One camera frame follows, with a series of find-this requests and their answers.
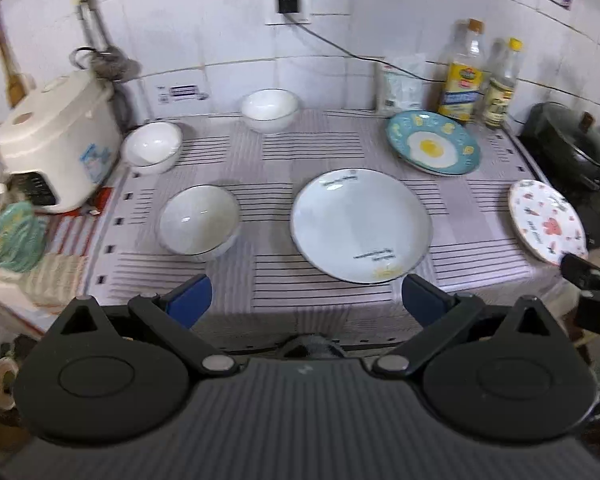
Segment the clear vinegar bottle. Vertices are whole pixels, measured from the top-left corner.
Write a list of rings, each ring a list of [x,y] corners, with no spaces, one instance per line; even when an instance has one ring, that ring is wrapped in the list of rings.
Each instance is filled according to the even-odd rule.
[[[481,110],[481,120],[488,128],[501,128],[505,122],[521,68],[523,46],[520,39],[510,37],[491,70]]]

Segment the teal fried egg plate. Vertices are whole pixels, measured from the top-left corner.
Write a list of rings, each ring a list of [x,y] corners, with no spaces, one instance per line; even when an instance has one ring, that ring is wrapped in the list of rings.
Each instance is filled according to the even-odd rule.
[[[433,112],[402,112],[386,125],[390,146],[419,170],[443,177],[459,177],[478,169],[477,140],[454,120]]]

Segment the hanging steel ladle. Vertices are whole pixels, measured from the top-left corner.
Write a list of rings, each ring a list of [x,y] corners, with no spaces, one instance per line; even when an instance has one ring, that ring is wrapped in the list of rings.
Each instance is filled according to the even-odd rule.
[[[69,62],[79,70],[91,70],[97,77],[113,82],[130,80],[137,64],[110,38],[95,0],[74,0],[76,18],[84,45],[69,54]]]

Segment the white ribbed bowl back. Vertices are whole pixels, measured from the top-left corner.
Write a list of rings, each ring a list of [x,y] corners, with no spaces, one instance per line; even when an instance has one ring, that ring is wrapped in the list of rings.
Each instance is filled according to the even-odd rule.
[[[264,89],[242,100],[240,114],[246,126],[257,133],[279,133],[290,127],[300,112],[300,101],[287,90]]]

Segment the white rice cooker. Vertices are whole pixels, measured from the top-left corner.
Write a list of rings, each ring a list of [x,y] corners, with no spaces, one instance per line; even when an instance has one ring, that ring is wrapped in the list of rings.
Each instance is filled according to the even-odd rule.
[[[110,82],[78,70],[33,90],[1,124],[1,161],[33,206],[75,210],[104,182],[122,142],[113,95]]]

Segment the yellow label oil bottle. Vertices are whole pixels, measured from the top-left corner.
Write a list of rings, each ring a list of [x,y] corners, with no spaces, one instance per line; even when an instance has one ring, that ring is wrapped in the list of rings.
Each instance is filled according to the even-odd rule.
[[[483,22],[470,18],[453,44],[438,113],[457,122],[468,122],[480,96],[483,31]]]

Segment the green plastic strainer basket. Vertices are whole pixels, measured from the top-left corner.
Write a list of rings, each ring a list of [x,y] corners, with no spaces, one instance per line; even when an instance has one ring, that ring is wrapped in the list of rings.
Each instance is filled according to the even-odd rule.
[[[0,213],[0,268],[16,273],[32,270],[46,246],[47,222],[29,202],[8,205]]]

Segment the striped table cloth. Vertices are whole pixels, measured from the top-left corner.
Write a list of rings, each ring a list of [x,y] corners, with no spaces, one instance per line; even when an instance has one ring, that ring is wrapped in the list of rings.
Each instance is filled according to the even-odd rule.
[[[402,306],[414,272],[446,292],[492,304],[547,296],[557,268],[516,235],[509,188],[531,176],[513,139],[474,125],[480,162],[437,177],[404,162],[374,116],[307,110],[288,130],[259,134],[235,117],[182,122],[184,153],[158,176],[119,172],[84,290],[102,304],[163,294],[202,273],[212,301],[195,332],[229,352],[318,333],[344,346],[385,346],[418,332]],[[199,262],[184,240],[161,243],[178,193],[222,188],[240,227],[223,255]]]

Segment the white ribbed bowl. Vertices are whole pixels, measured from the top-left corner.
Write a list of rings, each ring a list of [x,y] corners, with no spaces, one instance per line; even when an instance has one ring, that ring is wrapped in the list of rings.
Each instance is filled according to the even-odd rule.
[[[242,100],[240,114],[246,126],[257,133],[279,133],[290,127],[300,112],[300,101],[287,90],[264,89]]]
[[[164,174],[180,158],[183,133],[172,122],[152,122],[132,131],[121,148],[122,160],[137,174]]]

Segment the black cooking pot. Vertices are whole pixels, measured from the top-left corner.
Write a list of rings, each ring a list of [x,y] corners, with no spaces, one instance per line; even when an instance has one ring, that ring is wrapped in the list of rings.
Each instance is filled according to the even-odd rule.
[[[535,104],[519,140],[547,177],[554,172],[600,189],[600,130],[589,112],[578,114],[557,102]]]

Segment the wooden hanging utensil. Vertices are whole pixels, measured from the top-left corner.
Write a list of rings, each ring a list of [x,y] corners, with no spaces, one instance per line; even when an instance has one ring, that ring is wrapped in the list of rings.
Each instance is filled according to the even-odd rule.
[[[0,59],[5,75],[7,103],[10,108],[15,108],[29,93],[26,78],[17,72],[16,63],[12,58],[12,51],[7,42],[0,15]]]

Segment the white wall socket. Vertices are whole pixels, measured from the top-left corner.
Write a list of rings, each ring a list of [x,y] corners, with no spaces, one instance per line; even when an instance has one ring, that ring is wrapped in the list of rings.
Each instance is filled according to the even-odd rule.
[[[311,21],[311,0],[264,0],[264,24],[268,26]]]

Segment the pink bunny carrot plate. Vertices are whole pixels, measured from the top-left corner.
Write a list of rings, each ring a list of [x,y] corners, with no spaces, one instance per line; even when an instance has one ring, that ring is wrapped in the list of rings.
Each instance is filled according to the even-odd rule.
[[[539,260],[559,266],[565,254],[588,258],[577,211],[549,184],[517,181],[508,191],[508,210],[521,243]]]

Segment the large white plate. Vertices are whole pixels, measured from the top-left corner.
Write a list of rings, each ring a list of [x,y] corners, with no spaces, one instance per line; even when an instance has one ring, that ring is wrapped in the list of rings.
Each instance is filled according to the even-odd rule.
[[[341,169],[321,174],[298,193],[290,234],[317,270],[371,285],[415,269],[434,228],[422,201],[403,182],[375,170]]]

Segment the black-rimmed white bowl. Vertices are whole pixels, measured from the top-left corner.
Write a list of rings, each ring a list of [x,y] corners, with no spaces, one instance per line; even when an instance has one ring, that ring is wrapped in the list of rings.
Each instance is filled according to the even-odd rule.
[[[168,252],[208,262],[235,244],[241,227],[237,198],[225,188],[205,184],[171,197],[160,212],[156,232]]]

